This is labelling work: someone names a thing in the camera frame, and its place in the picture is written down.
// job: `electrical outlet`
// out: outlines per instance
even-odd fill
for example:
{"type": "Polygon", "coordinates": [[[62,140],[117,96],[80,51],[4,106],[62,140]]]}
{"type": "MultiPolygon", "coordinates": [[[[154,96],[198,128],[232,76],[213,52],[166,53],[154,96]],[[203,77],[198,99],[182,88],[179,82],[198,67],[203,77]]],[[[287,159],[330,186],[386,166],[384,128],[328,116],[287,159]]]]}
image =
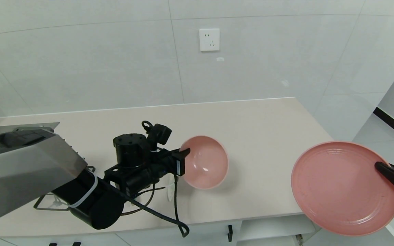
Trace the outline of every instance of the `electrical outlet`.
{"type": "Polygon", "coordinates": [[[200,29],[200,51],[220,50],[220,29],[200,29]]]}

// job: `countertop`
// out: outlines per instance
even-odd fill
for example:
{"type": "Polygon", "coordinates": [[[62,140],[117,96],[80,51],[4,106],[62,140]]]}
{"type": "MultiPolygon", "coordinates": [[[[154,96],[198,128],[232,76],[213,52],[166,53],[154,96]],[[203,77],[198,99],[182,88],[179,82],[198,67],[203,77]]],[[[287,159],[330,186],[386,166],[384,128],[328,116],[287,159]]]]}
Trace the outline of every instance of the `countertop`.
{"type": "MultiPolygon", "coordinates": [[[[112,139],[144,133],[143,120],[172,129],[167,149],[197,135],[219,140],[228,152],[225,181],[212,190],[196,190],[180,179],[179,218],[186,224],[300,214],[291,192],[291,170],[309,147],[332,140],[295,98],[226,101],[173,106],[69,112],[0,118],[0,126],[60,122],[55,132],[86,158],[95,173],[116,164],[112,139]]],[[[163,178],[159,185],[167,184],[163,178]]],[[[150,194],[144,194],[146,201],[150,194]]],[[[68,211],[35,210],[35,201],[0,218],[0,237],[74,235],[172,226],[145,211],[95,230],[68,211]]],[[[156,191],[149,207],[174,217],[166,190],[156,191]]],[[[134,206],[126,203],[125,210],[134,206]]]]}

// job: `black cabinet handle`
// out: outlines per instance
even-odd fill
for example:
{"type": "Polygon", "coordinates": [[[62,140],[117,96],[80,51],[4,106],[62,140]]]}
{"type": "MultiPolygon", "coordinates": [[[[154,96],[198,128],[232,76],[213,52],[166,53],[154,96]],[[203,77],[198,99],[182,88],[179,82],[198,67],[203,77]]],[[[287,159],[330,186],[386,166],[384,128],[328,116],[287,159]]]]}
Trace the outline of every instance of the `black cabinet handle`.
{"type": "MultiPolygon", "coordinates": [[[[57,246],[57,243],[50,243],[48,246],[57,246]]],[[[74,242],[72,246],[81,246],[80,242],[74,242]]]]}
{"type": "Polygon", "coordinates": [[[229,228],[229,233],[227,234],[227,240],[228,240],[229,242],[231,242],[231,241],[232,241],[232,236],[233,236],[232,225],[230,224],[230,225],[228,226],[228,228],[229,228]]]}

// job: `drawer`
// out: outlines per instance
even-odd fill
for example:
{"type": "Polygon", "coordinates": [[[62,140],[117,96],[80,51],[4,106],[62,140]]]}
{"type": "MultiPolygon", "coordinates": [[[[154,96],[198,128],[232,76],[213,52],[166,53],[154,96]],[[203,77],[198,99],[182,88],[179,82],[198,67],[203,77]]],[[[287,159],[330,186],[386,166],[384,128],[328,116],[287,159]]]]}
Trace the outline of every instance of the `drawer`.
{"type": "Polygon", "coordinates": [[[305,215],[292,215],[243,221],[238,241],[307,234],[315,232],[305,215]]]}
{"type": "Polygon", "coordinates": [[[131,246],[235,246],[242,221],[189,225],[190,233],[183,238],[177,226],[165,229],[119,232],[131,246]],[[232,241],[228,240],[228,227],[232,226],[232,241]]]}
{"type": "Polygon", "coordinates": [[[4,240],[17,246],[48,246],[50,243],[57,243],[57,246],[72,246],[75,242],[80,242],[81,246],[129,246],[114,233],[55,237],[4,238],[4,240]]]}

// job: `wire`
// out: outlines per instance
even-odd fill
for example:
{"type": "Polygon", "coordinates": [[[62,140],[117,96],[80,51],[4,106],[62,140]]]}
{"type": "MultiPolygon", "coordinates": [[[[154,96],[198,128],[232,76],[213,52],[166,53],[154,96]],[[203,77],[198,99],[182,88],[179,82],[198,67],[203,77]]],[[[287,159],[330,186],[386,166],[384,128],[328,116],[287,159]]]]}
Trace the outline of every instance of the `wire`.
{"type": "MultiPolygon", "coordinates": [[[[152,192],[152,195],[150,196],[150,199],[147,201],[147,203],[144,205],[144,206],[148,206],[148,205],[150,204],[150,202],[152,201],[153,196],[155,195],[155,190],[162,190],[162,189],[165,189],[165,188],[166,188],[166,187],[155,188],[155,184],[153,184],[153,189],[146,190],[146,191],[143,191],[143,192],[139,192],[139,193],[136,194],[135,197],[138,197],[138,196],[140,196],[140,195],[142,195],[142,194],[144,194],[144,193],[147,193],[147,192],[150,192],[150,191],[151,191],[151,192],[152,192]]],[[[134,214],[134,213],[136,213],[136,212],[139,212],[139,211],[141,211],[141,210],[142,210],[142,208],[135,209],[135,210],[130,211],[130,212],[124,212],[124,213],[121,213],[121,216],[132,215],[132,214],[134,214]]]]}
{"type": "Polygon", "coordinates": [[[165,188],[166,188],[166,187],[160,187],[160,188],[156,188],[156,189],[155,189],[155,187],[154,187],[154,185],[153,185],[153,189],[151,189],[151,190],[145,190],[145,191],[143,191],[143,192],[139,192],[138,194],[136,194],[136,197],[138,197],[138,196],[140,196],[140,195],[142,195],[142,194],[144,194],[144,193],[150,192],[150,191],[163,190],[163,189],[165,189],[165,188]]]}
{"type": "Polygon", "coordinates": [[[147,206],[145,206],[145,205],[139,203],[138,201],[136,201],[135,199],[131,198],[130,196],[128,196],[128,195],[125,194],[124,192],[121,192],[120,190],[118,190],[118,193],[119,193],[124,199],[126,199],[126,200],[129,201],[130,203],[132,203],[132,204],[138,206],[140,209],[143,209],[143,210],[145,210],[145,211],[151,213],[152,215],[154,215],[154,216],[156,216],[156,217],[159,217],[159,218],[161,218],[161,219],[163,219],[163,220],[165,220],[165,221],[168,221],[168,222],[170,222],[170,223],[172,223],[172,224],[178,225],[178,227],[179,227],[179,229],[180,229],[180,232],[182,233],[182,237],[186,237],[186,236],[189,234],[189,227],[188,227],[185,223],[183,223],[183,222],[181,222],[181,221],[179,221],[179,220],[177,220],[177,219],[170,218],[170,217],[168,217],[168,216],[165,216],[165,215],[163,215],[163,214],[160,214],[160,213],[154,211],[153,209],[151,209],[151,208],[149,208],[149,207],[147,207],[147,206]]]}
{"type": "MultiPolygon", "coordinates": [[[[175,214],[175,219],[179,221],[179,214],[177,213],[177,181],[179,178],[177,175],[174,175],[174,214],[175,214]]],[[[183,232],[183,229],[180,225],[177,225],[179,227],[180,233],[182,234],[182,237],[186,237],[189,234],[189,228],[186,226],[185,230],[186,232],[183,232]]]]}

